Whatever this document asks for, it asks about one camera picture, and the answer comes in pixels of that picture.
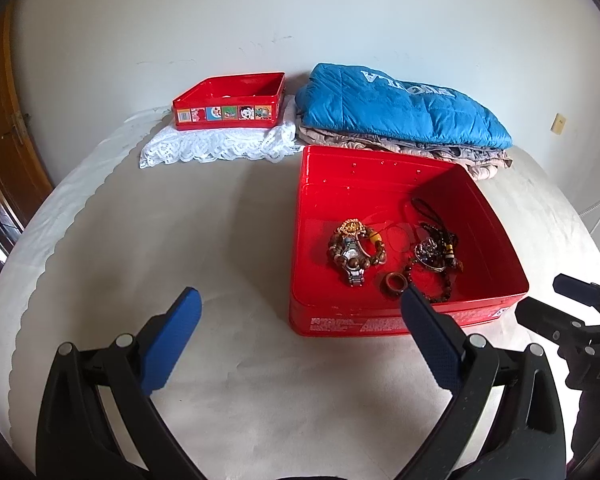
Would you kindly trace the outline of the silver metal watch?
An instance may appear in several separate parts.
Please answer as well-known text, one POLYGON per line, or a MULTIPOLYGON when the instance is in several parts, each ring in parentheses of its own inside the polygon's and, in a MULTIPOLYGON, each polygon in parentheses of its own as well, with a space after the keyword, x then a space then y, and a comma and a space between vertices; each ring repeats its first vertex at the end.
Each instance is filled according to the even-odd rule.
POLYGON ((356 237, 346 236, 342 241, 343 269, 346 271, 349 285, 362 286, 365 280, 366 252, 356 237))

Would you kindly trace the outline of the black cord gold pendant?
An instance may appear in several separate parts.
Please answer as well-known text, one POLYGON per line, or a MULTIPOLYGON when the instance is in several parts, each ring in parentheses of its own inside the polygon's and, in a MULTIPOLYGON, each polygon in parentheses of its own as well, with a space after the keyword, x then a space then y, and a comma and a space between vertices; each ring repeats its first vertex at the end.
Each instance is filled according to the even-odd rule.
POLYGON ((428 236, 414 249, 416 260, 434 272, 462 270, 463 263, 455 255, 457 236, 450 232, 440 216, 421 198, 413 198, 412 206, 425 221, 420 227, 428 236))

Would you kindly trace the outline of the red tin lid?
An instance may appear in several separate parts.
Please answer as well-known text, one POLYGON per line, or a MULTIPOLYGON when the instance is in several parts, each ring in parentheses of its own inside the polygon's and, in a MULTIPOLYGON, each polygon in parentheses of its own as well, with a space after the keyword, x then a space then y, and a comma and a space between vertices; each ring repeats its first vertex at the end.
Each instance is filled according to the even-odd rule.
POLYGON ((281 72, 214 76, 172 101, 178 131, 223 128, 272 128, 284 100, 281 72))

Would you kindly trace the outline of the red tin box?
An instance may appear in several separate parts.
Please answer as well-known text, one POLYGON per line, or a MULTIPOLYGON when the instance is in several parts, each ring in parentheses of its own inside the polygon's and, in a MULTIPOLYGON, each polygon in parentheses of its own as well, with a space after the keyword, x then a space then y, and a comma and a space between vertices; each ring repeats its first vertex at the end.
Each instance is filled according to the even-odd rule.
POLYGON ((529 283, 491 204, 468 173, 450 162, 387 152, 309 146, 303 151, 289 324, 307 337, 402 335, 398 296, 385 282, 410 270, 414 284, 461 326, 499 318, 527 295, 529 283), (337 229, 358 220, 380 236, 387 261, 361 285, 329 253, 337 229), (447 276, 413 262, 426 226, 455 240, 462 270, 447 276))

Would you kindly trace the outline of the beige wall socket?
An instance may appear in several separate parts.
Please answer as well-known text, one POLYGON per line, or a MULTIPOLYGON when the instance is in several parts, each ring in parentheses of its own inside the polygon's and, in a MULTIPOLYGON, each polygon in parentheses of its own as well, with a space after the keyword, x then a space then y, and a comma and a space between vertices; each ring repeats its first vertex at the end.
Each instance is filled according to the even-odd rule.
POLYGON ((557 113, 554 122, 550 126, 550 131, 555 134, 562 134, 565 129, 567 119, 564 115, 557 113))

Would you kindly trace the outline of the brown wooden cabinet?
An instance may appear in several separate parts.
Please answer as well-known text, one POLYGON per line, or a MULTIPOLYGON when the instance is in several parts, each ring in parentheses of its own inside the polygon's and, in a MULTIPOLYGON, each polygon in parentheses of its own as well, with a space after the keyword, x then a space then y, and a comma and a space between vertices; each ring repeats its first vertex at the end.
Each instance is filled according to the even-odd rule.
POLYGON ((38 208, 53 191, 21 110, 12 67, 15 3, 0 14, 0 273, 38 208))

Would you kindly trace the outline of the thin silver ring bangle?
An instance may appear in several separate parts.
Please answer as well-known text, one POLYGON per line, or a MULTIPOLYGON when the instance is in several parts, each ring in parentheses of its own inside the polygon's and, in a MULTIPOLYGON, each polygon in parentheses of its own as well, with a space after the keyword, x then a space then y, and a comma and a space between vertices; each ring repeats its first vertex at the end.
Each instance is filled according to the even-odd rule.
POLYGON ((413 228, 408 223, 393 223, 385 229, 387 246, 394 252, 408 252, 413 244, 413 228))

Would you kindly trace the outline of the white lace cloth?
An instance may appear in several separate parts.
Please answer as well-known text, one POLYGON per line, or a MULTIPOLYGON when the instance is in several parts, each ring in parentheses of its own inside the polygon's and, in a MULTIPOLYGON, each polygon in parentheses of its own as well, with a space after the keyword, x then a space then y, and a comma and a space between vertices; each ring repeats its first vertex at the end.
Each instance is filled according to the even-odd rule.
POLYGON ((302 150, 296 133, 296 102, 286 96, 282 116, 271 129, 227 128, 178 131, 169 124, 142 148, 138 166, 148 169, 177 162, 266 160, 277 164, 302 150))

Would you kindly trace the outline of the folded floral cloth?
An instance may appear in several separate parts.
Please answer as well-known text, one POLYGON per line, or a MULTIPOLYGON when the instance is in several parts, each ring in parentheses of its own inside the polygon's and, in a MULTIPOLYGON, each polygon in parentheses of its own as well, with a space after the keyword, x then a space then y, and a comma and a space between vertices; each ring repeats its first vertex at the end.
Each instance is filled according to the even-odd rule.
POLYGON ((297 127, 297 138, 309 145, 331 146, 425 157, 462 166, 474 181, 489 180, 513 166, 505 150, 394 140, 366 133, 344 133, 297 127))

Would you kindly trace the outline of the blue quilted blanket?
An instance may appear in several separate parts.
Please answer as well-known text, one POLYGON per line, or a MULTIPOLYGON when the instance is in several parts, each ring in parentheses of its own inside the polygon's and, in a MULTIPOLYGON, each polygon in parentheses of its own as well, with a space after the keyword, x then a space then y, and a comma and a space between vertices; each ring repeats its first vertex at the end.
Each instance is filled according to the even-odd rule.
POLYGON ((296 107, 309 128, 494 150, 513 145, 498 118, 466 94, 366 66, 317 64, 296 93, 296 107))

